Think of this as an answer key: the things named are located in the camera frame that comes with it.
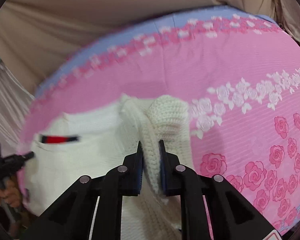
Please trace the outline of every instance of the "human hand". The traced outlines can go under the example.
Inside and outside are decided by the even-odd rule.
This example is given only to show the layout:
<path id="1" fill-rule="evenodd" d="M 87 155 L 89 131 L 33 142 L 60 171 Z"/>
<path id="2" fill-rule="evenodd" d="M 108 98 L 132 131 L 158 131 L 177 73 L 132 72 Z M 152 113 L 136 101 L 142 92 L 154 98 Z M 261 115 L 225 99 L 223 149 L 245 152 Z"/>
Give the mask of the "human hand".
<path id="1" fill-rule="evenodd" d="M 5 184 L 6 189 L 0 189 L 0 206 L 1 199 L 4 199 L 5 203 L 7 203 L 12 208 L 19 207 L 21 205 L 21 194 L 19 190 L 16 188 L 12 180 L 8 180 Z"/>

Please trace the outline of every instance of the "pink bedsheet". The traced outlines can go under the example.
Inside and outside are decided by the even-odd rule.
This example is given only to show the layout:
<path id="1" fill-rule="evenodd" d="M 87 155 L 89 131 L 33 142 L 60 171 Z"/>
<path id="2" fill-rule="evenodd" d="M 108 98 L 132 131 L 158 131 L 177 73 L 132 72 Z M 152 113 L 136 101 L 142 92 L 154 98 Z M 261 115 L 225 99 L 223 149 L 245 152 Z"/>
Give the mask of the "pink bedsheet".
<path id="1" fill-rule="evenodd" d="M 255 17 L 191 19 L 111 55 L 91 55 L 34 101 L 20 152 L 62 112 L 169 94 L 190 105 L 199 174 L 226 177 L 281 234 L 300 220 L 300 48 L 289 35 Z"/>

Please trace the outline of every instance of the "red stripe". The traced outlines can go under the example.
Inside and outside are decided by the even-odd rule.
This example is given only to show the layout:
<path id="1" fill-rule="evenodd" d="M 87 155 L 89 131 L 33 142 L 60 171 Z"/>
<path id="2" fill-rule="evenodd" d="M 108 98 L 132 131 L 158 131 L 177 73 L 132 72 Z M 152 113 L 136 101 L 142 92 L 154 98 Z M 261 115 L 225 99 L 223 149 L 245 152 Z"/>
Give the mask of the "red stripe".
<path id="1" fill-rule="evenodd" d="M 46 143 L 62 143 L 67 142 L 69 137 L 62 136 L 47 136 Z"/>

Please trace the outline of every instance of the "beige curtain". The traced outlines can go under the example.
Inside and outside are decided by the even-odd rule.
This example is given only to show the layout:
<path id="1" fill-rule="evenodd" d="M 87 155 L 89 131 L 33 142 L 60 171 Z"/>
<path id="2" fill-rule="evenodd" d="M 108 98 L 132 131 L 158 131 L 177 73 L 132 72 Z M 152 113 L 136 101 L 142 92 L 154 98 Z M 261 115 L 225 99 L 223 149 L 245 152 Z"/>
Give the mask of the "beige curtain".
<path id="1" fill-rule="evenodd" d="M 31 96 L 0 61 L 0 144 L 2 156 L 16 153 Z"/>
<path id="2" fill-rule="evenodd" d="M 7 0 L 0 10 L 0 57 L 33 93 L 70 54 L 125 24 L 219 4 L 274 17 L 272 0 Z"/>
<path id="3" fill-rule="evenodd" d="M 300 46 L 300 5 L 296 0 L 274 0 L 277 22 Z"/>

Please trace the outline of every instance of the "white knit sweater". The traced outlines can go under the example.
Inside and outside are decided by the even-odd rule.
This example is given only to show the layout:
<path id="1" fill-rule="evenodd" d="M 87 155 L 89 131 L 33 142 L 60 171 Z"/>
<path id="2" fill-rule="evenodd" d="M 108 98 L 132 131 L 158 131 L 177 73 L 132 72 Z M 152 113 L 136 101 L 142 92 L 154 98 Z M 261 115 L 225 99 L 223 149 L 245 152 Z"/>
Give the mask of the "white knit sweater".
<path id="1" fill-rule="evenodd" d="M 108 109 L 63 114 L 42 134 L 65 136 L 80 130 L 81 139 L 60 145 L 34 140 L 36 158 L 26 165 L 28 208 L 40 215 L 78 177 L 102 176 L 120 165 L 124 156 L 136 152 L 140 140 L 145 162 L 141 195 L 123 198 L 121 239 L 181 239 L 180 201 L 163 196 L 160 188 L 158 142 L 163 139 L 167 152 L 192 168 L 188 124 L 187 103 L 170 96 L 155 100 L 123 96 Z"/>
<path id="2" fill-rule="evenodd" d="M 170 96 L 161 96 L 153 102 L 124 96 L 122 97 L 121 118 L 123 125 L 119 132 L 125 134 L 126 137 L 126 140 L 122 141 L 127 144 L 134 141 L 134 145 L 138 140 L 142 142 L 145 174 L 141 195 L 137 201 L 141 203 L 143 212 L 147 213 L 148 221 L 145 223 L 148 230 L 155 234 L 147 239 L 181 239 L 181 233 L 178 230 L 181 228 L 179 198 L 165 197 L 160 188 L 158 142 L 163 139 L 167 152 L 176 154 L 180 163 L 193 168 L 188 105 Z M 128 145 L 124 148 L 128 149 L 127 153 L 132 150 Z M 131 234 L 122 228 L 122 239 L 129 239 L 125 233 Z M 133 235 L 130 239 L 134 239 L 135 236 L 136 239 L 140 239 L 137 237 L 138 231 L 134 230 Z"/>

